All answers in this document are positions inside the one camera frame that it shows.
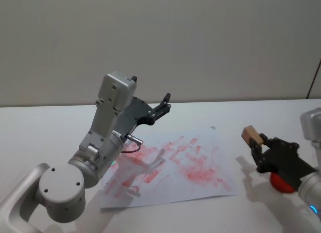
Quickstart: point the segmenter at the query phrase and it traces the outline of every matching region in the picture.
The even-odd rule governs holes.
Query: red base
[[[291,185],[288,185],[283,179],[281,179],[280,176],[278,176],[276,173],[270,174],[270,182],[272,186],[282,192],[282,193],[294,193],[295,190],[292,188]]]

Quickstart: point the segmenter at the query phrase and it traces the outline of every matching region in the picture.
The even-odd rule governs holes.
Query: white wall
[[[158,101],[304,98],[321,0],[0,0],[0,105],[90,104],[104,74]]]

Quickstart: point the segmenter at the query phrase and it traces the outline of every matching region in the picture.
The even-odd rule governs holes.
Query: blue light
[[[314,205],[310,205],[310,208],[317,214],[317,209]]]

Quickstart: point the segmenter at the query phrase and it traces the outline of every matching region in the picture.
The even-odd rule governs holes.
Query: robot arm
[[[300,119],[304,137],[312,141],[320,166],[321,108],[302,114]],[[257,171],[277,174],[298,192],[299,197],[314,213],[319,215],[321,174],[319,168],[313,168],[299,157],[297,153],[299,145],[278,138],[269,139],[264,134],[258,134],[252,126],[244,129],[242,137],[251,148]],[[268,149],[262,152],[261,145],[266,145]]]
[[[133,97],[137,77],[114,72],[104,77],[92,125],[68,164],[34,168],[0,203],[0,231],[39,233],[28,224],[38,204],[57,222],[71,222],[85,208],[85,189],[95,186],[123,151],[125,141],[142,141],[131,133],[140,124],[153,125],[170,111],[170,94],[156,108]]]

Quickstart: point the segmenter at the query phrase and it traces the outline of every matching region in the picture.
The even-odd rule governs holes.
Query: wooden block
[[[245,142],[247,144],[249,144],[249,141],[251,138],[253,138],[259,145],[263,144],[263,139],[256,132],[256,130],[254,129],[254,127],[252,125],[244,128],[243,133],[242,133],[242,138],[245,140]]]

